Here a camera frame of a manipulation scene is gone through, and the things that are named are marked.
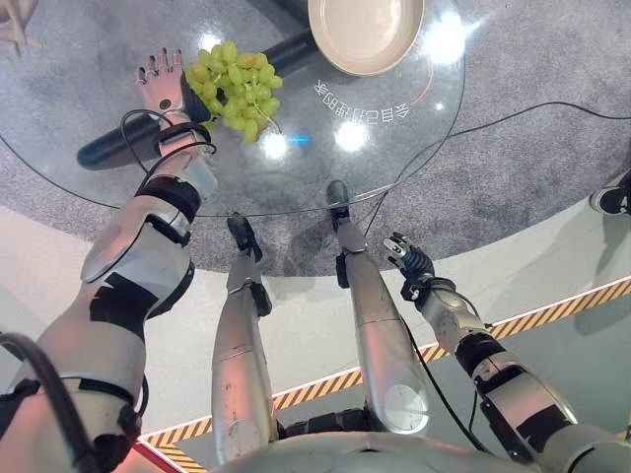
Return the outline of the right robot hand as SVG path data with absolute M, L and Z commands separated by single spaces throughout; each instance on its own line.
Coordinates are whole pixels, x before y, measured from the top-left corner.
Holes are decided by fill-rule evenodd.
M 392 263 L 406 280 L 418 280 L 435 276 L 432 259 L 406 236 L 394 232 L 383 240 L 388 251 L 388 261 Z

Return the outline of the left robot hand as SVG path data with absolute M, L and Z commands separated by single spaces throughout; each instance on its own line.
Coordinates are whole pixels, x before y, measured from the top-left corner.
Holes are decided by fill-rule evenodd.
M 144 107 L 163 116 L 167 124 L 203 123 L 212 117 L 185 78 L 179 49 L 162 48 L 156 56 L 148 56 L 136 72 L 135 83 Z

